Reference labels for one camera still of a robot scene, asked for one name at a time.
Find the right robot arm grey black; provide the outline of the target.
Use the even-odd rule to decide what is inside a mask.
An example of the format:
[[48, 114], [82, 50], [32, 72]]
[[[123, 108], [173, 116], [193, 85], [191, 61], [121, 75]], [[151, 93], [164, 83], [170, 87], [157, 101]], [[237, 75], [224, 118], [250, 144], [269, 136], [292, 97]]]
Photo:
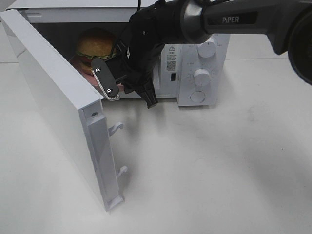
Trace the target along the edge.
[[153, 68], [166, 44], [201, 44], [212, 34], [263, 34], [274, 52], [288, 53], [294, 71], [312, 81], [312, 3], [309, 0], [159, 0], [129, 19], [131, 40], [113, 58], [95, 58], [92, 72], [108, 100], [118, 84], [147, 107], [157, 104]]

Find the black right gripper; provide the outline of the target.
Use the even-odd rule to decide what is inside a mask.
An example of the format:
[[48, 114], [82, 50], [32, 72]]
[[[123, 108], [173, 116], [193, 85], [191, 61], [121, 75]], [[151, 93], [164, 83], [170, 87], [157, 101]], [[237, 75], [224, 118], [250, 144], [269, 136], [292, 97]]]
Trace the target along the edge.
[[119, 99], [117, 84], [121, 83], [125, 93], [136, 92], [148, 109], [158, 104], [153, 69], [165, 44], [185, 42], [181, 31], [183, 4], [183, 0], [159, 0], [135, 12], [127, 26], [130, 41], [127, 46], [119, 45], [121, 53], [106, 62], [100, 58], [92, 60], [92, 73], [107, 100]]

